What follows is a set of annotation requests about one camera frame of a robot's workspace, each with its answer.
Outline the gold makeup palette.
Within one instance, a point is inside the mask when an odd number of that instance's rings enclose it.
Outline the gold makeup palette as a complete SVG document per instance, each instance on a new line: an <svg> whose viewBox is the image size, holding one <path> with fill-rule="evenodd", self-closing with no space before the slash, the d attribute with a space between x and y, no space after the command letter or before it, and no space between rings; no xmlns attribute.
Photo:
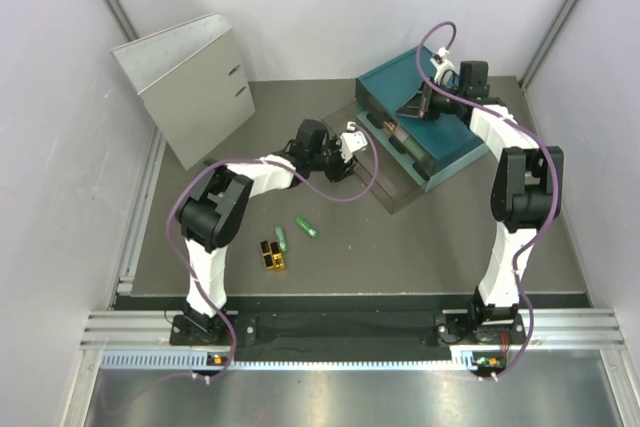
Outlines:
<svg viewBox="0 0 640 427"><path fill-rule="evenodd" d="M264 268L267 271L283 271L286 269L283 253L276 241L261 241L260 253Z"/></svg>

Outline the teal drawer cabinet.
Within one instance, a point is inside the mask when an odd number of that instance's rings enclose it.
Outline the teal drawer cabinet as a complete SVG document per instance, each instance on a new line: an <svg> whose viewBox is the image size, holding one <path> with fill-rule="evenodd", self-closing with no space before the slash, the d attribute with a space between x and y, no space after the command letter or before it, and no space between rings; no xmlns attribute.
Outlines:
<svg viewBox="0 0 640 427"><path fill-rule="evenodd" d="M446 111L448 99L424 83L425 75L456 86L449 65L439 69L424 48L421 65L409 50L356 78L359 120L425 191L473 164L488 148L458 116Z"/></svg>

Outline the mint green white tube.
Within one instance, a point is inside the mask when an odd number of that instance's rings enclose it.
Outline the mint green white tube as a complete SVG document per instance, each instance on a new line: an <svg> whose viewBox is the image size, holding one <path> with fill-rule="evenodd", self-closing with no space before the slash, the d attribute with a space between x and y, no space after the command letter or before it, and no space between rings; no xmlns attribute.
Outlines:
<svg viewBox="0 0 640 427"><path fill-rule="evenodd" d="M432 156L413 137L410 135L395 134L394 138L416 163L422 164L427 168L430 168L433 164Z"/></svg>

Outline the clear acrylic drawer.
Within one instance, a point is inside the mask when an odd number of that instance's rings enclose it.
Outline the clear acrylic drawer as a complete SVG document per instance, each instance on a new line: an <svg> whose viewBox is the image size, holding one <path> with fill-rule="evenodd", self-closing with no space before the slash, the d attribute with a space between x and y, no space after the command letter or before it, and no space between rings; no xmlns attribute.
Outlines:
<svg viewBox="0 0 640 427"><path fill-rule="evenodd" d="M389 213L399 212L428 191L429 181L415 172L412 158L397 151L391 144L391 136L384 129L375 127L367 118L367 111L356 101L323 118L335 135L345 130L348 121L355 121L373 138L379 167L371 192Z"/></svg>

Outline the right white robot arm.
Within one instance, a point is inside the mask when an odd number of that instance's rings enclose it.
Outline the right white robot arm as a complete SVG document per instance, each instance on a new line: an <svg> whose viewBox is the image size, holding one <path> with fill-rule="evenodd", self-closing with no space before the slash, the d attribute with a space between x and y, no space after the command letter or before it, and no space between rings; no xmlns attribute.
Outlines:
<svg viewBox="0 0 640 427"><path fill-rule="evenodd" d="M487 343L517 324L531 252L560 212L564 153L545 146L503 101L490 97L486 62L465 61L454 71L444 52L430 62L434 75L423 77L416 97L400 114L420 120L454 115L497 161L490 196L496 236L465 326L466 334Z"/></svg>

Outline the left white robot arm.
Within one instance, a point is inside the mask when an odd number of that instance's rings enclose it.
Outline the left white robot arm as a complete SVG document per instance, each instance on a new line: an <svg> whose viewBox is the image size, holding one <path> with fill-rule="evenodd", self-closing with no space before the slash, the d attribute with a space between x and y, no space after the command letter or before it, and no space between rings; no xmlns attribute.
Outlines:
<svg viewBox="0 0 640 427"><path fill-rule="evenodd" d="M257 196L309 185L309 176L320 172L331 182L350 176L356 154L369 139L354 122L338 136L320 121L304 120L285 147L254 159L213 161L180 194L166 222L167 240L178 252L173 224L178 224L187 253L179 254L189 273L189 290L183 315L174 322L180 333L204 344L215 344L234 328L224 314L226 255L238 234L249 201Z"/></svg>

